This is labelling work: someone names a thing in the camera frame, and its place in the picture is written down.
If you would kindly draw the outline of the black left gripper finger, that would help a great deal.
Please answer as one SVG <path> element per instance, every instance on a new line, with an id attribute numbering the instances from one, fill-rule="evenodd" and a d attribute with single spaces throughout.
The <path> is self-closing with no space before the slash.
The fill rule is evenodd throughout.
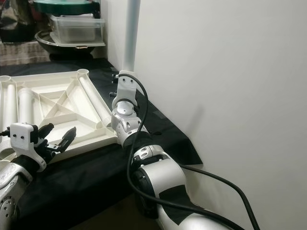
<path id="1" fill-rule="evenodd" d="M 59 142 L 59 152 L 65 152 L 66 149 L 72 144 L 76 137 L 76 127 L 69 129 Z"/>
<path id="2" fill-rule="evenodd" d="M 47 142 L 46 137 L 52 132 L 54 125 L 52 123 L 41 126 L 38 129 L 38 142 Z"/>

